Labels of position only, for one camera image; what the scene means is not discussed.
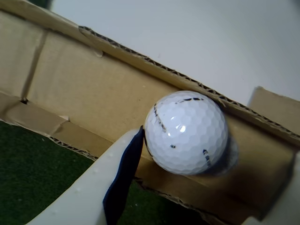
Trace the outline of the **white gripper finger with dark pad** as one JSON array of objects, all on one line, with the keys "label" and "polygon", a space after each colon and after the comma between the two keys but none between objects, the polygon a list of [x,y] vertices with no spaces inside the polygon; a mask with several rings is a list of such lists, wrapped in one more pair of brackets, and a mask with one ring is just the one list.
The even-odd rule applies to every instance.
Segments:
[{"label": "white gripper finger with dark pad", "polygon": [[300,154],[292,163],[290,178],[262,219],[248,217],[244,225],[298,225],[300,223]]}]

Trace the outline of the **white gripper finger with blue pad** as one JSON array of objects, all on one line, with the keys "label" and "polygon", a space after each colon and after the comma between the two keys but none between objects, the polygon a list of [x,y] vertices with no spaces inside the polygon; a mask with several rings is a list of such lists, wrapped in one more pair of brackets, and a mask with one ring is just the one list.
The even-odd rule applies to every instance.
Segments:
[{"label": "white gripper finger with blue pad", "polygon": [[115,225],[125,208],[143,148],[143,128],[108,148],[30,225]]}]

